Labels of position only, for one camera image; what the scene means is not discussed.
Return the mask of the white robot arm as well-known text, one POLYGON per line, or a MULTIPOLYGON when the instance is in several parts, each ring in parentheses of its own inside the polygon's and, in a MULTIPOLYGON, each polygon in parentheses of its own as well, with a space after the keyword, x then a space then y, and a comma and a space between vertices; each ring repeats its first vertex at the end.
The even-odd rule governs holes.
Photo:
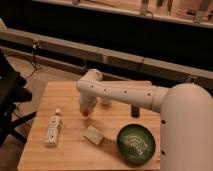
POLYGON ((171 88, 105 81, 89 70, 76 82, 80 111, 88 113, 98 97, 158 112, 160 171, 213 171, 213 96, 195 83, 171 88))

